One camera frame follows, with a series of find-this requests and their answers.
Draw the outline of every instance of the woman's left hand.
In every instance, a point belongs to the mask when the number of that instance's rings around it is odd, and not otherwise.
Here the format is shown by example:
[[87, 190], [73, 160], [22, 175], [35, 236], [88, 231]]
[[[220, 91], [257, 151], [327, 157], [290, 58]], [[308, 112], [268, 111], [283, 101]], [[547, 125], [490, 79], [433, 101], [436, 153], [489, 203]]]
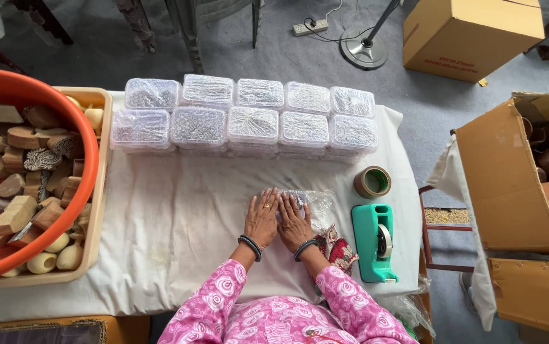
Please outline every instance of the woman's left hand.
[[279, 192], [277, 188], [266, 189], [260, 203], [255, 208], [253, 196], [249, 203], [247, 218], [245, 219], [245, 235], [251, 238], [263, 250], [270, 245], [277, 234], [277, 220], [275, 217], [279, 207]]

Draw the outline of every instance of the woman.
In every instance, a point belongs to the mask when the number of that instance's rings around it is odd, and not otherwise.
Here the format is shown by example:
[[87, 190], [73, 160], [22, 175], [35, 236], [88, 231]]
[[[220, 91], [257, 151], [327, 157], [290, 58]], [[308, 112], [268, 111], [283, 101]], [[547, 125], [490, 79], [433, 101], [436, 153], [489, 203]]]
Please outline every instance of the woman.
[[[267, 189], [256, 209], [255, 200], [249, 204], [239, 246], [179, 308], [158, 344], [416, 343], [398, 320], [313, 245], [307, 204], [302, 218], [294, 196], [279, 195], [277, 188]], [[235, 304], [246, 273], [262, 259], [277, 231], [315, 278], [332, 311], [292, 296]]]

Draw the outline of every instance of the white cloth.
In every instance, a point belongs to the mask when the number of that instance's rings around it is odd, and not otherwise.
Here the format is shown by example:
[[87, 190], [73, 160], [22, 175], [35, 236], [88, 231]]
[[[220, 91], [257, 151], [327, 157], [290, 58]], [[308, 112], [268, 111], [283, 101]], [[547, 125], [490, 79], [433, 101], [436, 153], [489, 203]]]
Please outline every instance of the white cloth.
[[[124, 93], [111, 92], [114, 110]], [[335, 193], [332, 218], [355, 247], [351, 208], [368, 204], [353, 177], [385, 168], [391, 191], [376, 200], [392, 207], [396, 284], [364, 283], [373, 297], [417, 289], [421, 206], [397, 129], [402, 114], [377, 106], [378, 152], [357, 165], [314, 160], [170, 158], [113, 152], [98, 262], [70, 283], [0, 290], [0, 321], [82, 315], [135, 315], [177, 309], [232, 253], [251, 197], [266, 187]], [[308, 271], [276, 238], [255, 263], [239, 302], [290, 295], [318, 300]]]
[[474, 265], [474, 274], [472, 275], [472, 302], [474, 302], [474, 306], [481, 318], [482, 328], [485, 331], [491, 331], [493, 316], [497, 312], [495, 293], [493, 293], [493, 286], [487, 266], [487, 255], [482, 248], [481, 236], [478, 233], [474, 208], [472, 208], [472, 200], [469, 197], [468, 183], [463, 172], [462, 159], [459, 155], [459, 147], [457, 146], [457, 137], [455, 135], [449, 139], [426, 183], [466, 204], [469, 222], [472, 226], [472, 234], [474, 235], [474, 243], [478, 252], [476, 264]]

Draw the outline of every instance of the power strip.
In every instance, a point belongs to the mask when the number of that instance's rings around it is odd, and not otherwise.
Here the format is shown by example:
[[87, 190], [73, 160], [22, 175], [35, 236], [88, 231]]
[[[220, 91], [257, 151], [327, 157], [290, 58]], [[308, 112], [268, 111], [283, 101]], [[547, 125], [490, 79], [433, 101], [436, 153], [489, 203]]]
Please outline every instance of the power strip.
[[320, 32], [327, 30], [329, 27], [328, 22], [325, 21], [325, 19], [317, 20], [317, 25], [315, 26], [311, 26], [310, 23], [307, 23], [306, 26], [304, 26], [304, 24], [294, 25], [292, 27], [294, 29], [294, 35], [296, 35], [296, 37], [308, 35], [313, 33], [311, 30], [313, 30], [314, 32]]

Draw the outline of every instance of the hand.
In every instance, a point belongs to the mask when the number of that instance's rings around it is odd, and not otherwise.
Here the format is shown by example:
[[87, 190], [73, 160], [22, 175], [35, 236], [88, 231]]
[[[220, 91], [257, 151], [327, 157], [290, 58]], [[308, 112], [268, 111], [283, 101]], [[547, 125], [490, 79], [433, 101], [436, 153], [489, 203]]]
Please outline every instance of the hand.
[[289, 252], [293, 254], [300, 245], [312, 239], [312, 228], [310, 227], [310, 209], [308, 204], [304, 204], [304, 218], [300, 214], [300, 208], [293, 195], [289, 197], [284, 192], [279, 199], [279, 213], [281, 214], [281, 226], [277, 229], [281, 236], [281, 241]]
[[276, 210], [279, 204], [279, 192], [277, 188], [266, 189], [260, 203], [255, 207], [256, 197], [253, 196], [249, 203], [247, 218], [245, 219], [245, 235], [264, 249], [270, 245], [276, 236]]

